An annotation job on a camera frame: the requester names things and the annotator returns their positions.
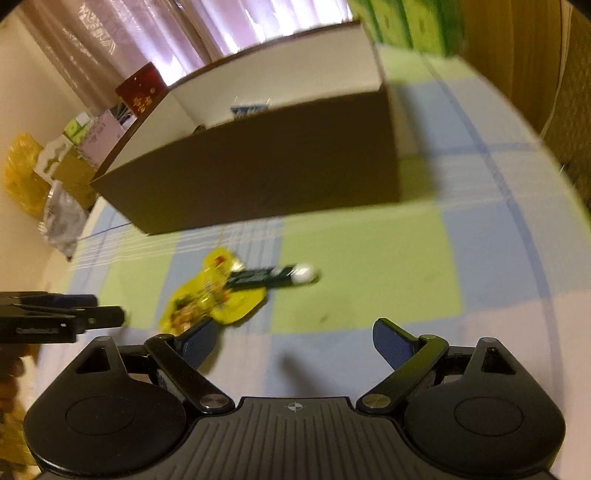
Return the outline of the cardboard box with white cutout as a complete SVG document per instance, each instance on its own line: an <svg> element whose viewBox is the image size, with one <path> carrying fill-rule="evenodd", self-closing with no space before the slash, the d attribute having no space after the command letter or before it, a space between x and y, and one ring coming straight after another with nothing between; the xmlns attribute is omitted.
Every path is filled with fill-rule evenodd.
<svg viewBox="0 0 591 480"><path fill-rule="evenodd" d="M95 170L64 135L42 148L34 171L48 184L59 181L83 209L89 211L95 204L97 194L90 185Z"/></svg>

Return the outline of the pink patterned curtain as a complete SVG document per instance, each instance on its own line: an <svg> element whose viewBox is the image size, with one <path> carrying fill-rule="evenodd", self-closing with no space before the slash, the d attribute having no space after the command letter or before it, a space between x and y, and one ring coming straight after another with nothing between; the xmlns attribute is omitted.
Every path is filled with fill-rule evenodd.
<svg viewBox="0 0 591 480"><path fill-rule="evenodd" d="M166 84L250 46L349 20L344 1L23 1L37 45L93 112L146 64Z"/></svg>

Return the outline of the yellow snack packet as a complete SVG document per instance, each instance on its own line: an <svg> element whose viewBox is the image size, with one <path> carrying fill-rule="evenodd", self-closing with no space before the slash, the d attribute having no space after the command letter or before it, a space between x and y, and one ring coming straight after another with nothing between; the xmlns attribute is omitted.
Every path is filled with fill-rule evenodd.
<svg viewBox="0 0 591 480"><path fill-rule="evenodd" d="M243 270L245 264L228 249L210 251L197 275L169 298L159 322L160 331L178 336L207 318L231 325L256 312L266 302L266 288L235 291L228 286L231 274Z"/></svg>

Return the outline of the brown cardboard storage box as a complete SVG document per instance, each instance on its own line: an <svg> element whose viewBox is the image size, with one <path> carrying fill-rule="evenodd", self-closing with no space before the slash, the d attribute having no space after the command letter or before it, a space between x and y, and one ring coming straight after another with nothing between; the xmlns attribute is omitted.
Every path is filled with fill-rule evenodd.
<svg viewBox="0 0 591 480"><path fill-rule="evenodd" d="M155 99L92 185L152 235L396 202L377 49L353 21L209 64Z"/></svg>

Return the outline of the red gold gift box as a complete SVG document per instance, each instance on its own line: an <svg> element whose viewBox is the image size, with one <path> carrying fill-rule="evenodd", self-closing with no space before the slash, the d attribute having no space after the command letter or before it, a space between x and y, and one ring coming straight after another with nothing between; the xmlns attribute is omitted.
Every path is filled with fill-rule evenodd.
<svg viewBox="0 0 591 480"><path fill-rule="evenodd" d="M115 93L132 114L139 117L166 90L159 71L149 62L119 84Z"/></svg>

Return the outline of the silver plastic bag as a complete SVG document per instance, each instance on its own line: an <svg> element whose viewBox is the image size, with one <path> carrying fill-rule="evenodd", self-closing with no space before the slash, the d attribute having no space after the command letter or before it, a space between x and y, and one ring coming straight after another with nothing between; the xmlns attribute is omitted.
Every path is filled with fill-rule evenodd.
<svg viewBox="0 0 591 480"><path fill-rule="evenodd" d="M48 193L38 230L45 242L70 260L88 219L88 212L55 180Z"/></svg>

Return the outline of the checkered tablecloth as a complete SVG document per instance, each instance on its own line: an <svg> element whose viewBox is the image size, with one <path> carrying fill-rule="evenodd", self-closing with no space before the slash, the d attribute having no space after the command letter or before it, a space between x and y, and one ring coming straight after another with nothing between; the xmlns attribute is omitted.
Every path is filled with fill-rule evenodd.
<svg viewBox="0 0 591 480"><path fill-rule="evenodd" d="M590 317L590 225L572 188L465 61L381 57L394 83L399 203L153 237L104 203L59 290L123 307L113 337L137 344L217 246L249 267L307 262L317 283L273 291L221 333L205 373L231 397L359 397L389 374L372 344L386 317L454 345L498 338L570 408Z"/></svg>

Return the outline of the yellow plastic bag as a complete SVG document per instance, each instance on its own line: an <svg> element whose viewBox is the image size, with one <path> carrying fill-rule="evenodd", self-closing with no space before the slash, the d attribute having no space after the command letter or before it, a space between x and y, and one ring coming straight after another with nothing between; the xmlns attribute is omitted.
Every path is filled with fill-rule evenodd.
<svg viewBox="0 0 591 480"><path fill-rule="evenodd" d="M4 164L4 187L20 209L41 220L50 185L35 172L42 146L27 132L13 140Z"/></svg>

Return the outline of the green tissue pack bundle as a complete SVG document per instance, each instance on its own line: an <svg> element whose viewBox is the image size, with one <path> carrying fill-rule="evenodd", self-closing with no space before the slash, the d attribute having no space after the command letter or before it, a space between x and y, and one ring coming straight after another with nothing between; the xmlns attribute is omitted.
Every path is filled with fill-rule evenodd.
<svg viewBox="0 0 591 480"><path fill-rule="evenodd" d="M375 43L449 57L464 43L464 18L456 0L349 1L353 18Z"/></svg>

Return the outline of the dark green cream tube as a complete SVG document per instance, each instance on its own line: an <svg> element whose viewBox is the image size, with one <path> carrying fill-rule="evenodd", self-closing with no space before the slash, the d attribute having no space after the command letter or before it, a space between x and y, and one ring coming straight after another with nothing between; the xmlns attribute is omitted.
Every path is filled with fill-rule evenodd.
<svg viewBox="0 0 591 480"><path fill-rule="evenodd" d="M320 273L313 266L298 263L233 272L229 275L225 286L231 290L277 289L303 286L315 283L318 279L320 279Z"/></svg>

